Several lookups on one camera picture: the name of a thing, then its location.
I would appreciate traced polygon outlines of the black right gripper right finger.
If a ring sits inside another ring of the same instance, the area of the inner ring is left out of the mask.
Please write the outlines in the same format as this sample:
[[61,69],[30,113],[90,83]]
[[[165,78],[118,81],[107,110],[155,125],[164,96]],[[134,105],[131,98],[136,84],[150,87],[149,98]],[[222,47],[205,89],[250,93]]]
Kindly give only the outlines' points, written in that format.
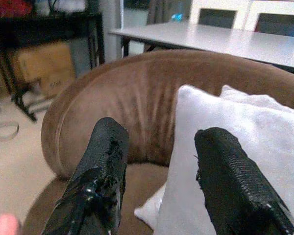
[[294,217],[237,137],[212,127],[194,141],[196,181],[216,235],[294,235]]

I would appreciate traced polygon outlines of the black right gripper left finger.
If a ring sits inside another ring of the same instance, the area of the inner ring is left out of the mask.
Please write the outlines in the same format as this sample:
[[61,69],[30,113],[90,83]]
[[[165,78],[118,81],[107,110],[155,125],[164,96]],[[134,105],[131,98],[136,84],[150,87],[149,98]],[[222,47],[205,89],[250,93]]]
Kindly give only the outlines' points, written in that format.
[[128,131],[111,117],[101,118],[43,235],[117,235],[128,150]]

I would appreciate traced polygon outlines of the large white pillow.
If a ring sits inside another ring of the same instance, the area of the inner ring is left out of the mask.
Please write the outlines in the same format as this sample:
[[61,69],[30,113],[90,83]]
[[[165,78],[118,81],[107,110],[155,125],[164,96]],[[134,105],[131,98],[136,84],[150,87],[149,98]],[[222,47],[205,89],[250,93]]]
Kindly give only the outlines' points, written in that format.
[[153,235],[216,235],[196,181],[198,130],[220,127],[237,137],[249,158],[294,217],[294,109],[260,106],[267,95],[227,100],[184,85],[179,88],[174,147]]

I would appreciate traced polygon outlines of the brown round sofa chair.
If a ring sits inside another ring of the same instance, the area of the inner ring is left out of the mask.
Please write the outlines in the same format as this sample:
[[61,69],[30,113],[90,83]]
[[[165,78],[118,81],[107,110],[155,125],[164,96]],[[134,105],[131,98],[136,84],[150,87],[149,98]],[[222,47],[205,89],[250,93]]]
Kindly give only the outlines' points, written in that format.
[[294,74],[244,58],[162,50],[105,64],[72,83],[50,105],[41,129],[44,158],[56,174],[31,207],[22,235],[40,235],[55,202],[103,117],[129,132],[126,191],[119,235],[152,235],[134,216],[165,182],[173,148],[176,92],[184,84],[219,95],[224,85],[267,94],[294,109]]

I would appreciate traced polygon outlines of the pink object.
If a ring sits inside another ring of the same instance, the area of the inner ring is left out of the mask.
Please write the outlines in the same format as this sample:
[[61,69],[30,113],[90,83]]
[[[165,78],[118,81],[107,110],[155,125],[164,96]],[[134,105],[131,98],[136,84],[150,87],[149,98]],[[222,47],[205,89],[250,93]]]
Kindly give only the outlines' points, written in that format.
[[21,224],[16,216],[10,213],[0,216],[0,235],[21,235]]

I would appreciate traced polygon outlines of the cardboard box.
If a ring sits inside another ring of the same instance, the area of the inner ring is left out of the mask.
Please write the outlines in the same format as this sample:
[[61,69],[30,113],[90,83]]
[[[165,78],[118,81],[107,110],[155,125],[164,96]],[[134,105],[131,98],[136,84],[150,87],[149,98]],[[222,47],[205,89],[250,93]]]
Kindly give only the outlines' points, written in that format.
[[75,81],[70,47],[58,42],[22,48],[13,58],[20,81],[38,84],[45,97],[53,97]]

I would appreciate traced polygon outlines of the white table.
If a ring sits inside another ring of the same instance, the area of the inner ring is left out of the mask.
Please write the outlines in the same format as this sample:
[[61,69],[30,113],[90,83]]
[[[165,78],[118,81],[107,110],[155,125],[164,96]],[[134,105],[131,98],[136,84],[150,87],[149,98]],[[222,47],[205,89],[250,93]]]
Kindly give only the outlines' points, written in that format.
[[109,33],[150,45],[225,53],[294,69],[294,37],[289,36],[188,22],[112,29]]

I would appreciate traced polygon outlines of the black console table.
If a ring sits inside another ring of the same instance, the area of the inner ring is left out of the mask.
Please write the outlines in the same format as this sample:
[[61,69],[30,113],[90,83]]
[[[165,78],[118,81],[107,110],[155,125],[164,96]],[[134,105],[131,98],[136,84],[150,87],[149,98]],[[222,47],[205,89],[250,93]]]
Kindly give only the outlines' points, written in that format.
[[28,85],[25,88],[18,85],[7,51],[76,38],[88,39],[91,68],[104,64],[103,19],[100,12],[0,18],[0,67],[7,67],[1,72],[11,100],[32,122],[37,121],[35,114],[47,107],[29,111],[31,106],[43,100],[24,104],[23,95],[28,91]]

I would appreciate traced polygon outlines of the white chair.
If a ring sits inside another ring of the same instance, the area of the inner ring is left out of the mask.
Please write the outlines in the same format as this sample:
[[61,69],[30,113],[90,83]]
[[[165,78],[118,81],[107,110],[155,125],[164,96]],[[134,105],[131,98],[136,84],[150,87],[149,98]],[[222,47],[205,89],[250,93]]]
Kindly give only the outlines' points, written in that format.
[[294,0],[251,0],[244,30],[294,37]]
[[192,0],[189,22],[243,29],[250,6],[251,0]]

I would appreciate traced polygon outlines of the red object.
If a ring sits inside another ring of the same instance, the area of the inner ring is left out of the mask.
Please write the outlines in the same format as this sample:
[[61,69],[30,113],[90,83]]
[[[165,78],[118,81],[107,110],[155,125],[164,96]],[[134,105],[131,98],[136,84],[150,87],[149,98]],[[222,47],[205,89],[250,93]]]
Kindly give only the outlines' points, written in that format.
[[0,17],[26,16],[33,9],[33,0],[0,0]]

